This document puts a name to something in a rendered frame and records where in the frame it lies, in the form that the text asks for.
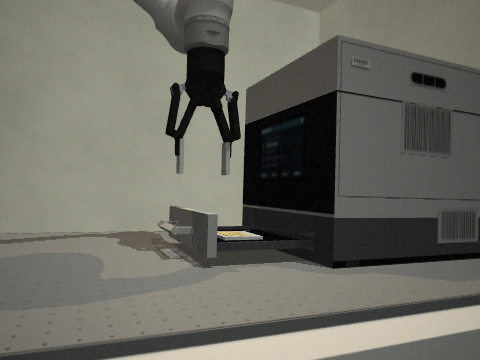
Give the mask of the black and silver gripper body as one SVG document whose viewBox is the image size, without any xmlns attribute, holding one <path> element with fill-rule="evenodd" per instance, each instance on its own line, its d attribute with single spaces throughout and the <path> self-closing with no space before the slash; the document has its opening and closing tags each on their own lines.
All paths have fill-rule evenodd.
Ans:
<svg viewBox="0 0 480 360">
<path fill-rule="evenodd" d="M 215 106 L 211 88 L 216 87 L 220 100 L 226 93 L 224 85 L 225 53 L 213 47 L 195 47 L 187 51 L 186 93 L 193 100 L 200 85 L 205 87 L 198 106 Z"/>
</svg>

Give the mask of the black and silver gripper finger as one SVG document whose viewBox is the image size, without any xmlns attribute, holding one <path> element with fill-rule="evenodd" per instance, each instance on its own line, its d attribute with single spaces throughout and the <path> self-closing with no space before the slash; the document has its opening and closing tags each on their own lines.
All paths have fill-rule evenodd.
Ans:
<svg viewBox="0 0 480 360">
<path fill-rule="evenodd" d="M 196 91 L 196 94 L 193 100 L 190 99 L 185 114 L 180 122 L 180 125 L 175 130 L 178 108 L 180 103 L 180 96 L 183 94 L 183 90 L 186 90 L 185 84 L 174 83 L 170 87 L 171 91 L 171 104 L 168 115 L 168 121 L 166 126 L 166 135 L 171 136 L 175 139 L 175 155 L 177 156 L 176 160 L 176 173 L 181 174 L 184 172 L 184 139 L 183 136 L 186 132 L 186 129 L 190 123 L 190 120 L 194 114 L 196 107 L 204 93 L 205 87 L 200 85 Z"/>
<path fill-rule="evenodd" d="M 228 102 L 228 115 L 229 115 L 229 124 L 228 127 L 224 112 L 223 106 L 219 97 L 219 93 L 216 87 L 211 88 L 211 94 L 215 103 L 215 106 L 211 107 L 211 111 L 214 114 L 215 120 L 217 122 L 222 140 L 222 164 L 221 164 L 221 175 L 230 175 L 230 158 L 231 158 L 231 149 L 232 142 L 239 140 L 241 138 L 240 133 L 240 124 L 239 124 L 239 115 L 238 115 L 238 91 L 229 91 L 226 90 L 224 94 L 226 101 Z"/>
</svg>

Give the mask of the grey benchtop instrument with drawer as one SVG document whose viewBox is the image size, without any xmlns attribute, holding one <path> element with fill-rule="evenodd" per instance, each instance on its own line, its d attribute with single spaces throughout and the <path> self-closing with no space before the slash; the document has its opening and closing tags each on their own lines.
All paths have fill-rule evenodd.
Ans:
<svg viewBox="0 0 480 360">
<path fill-rule="evenodd" d="M 157 225 L 206 258 L 478 259 L 480 69 L 337 35 L 246 89 L 242 226 L 180 206 Z"/>
</svg>

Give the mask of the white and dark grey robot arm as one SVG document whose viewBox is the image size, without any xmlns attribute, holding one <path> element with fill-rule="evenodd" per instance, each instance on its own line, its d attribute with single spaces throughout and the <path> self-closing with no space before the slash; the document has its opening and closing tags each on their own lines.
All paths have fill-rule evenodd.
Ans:
<svg viewBox="0 0 480 360">
<path fill-rule="evenodd" d="M 234 0 L 133 0 L 176 51 L 213 47 L 227 55 Z M 177 2 L 178 1 L 178 2 Z"/>
</svg>

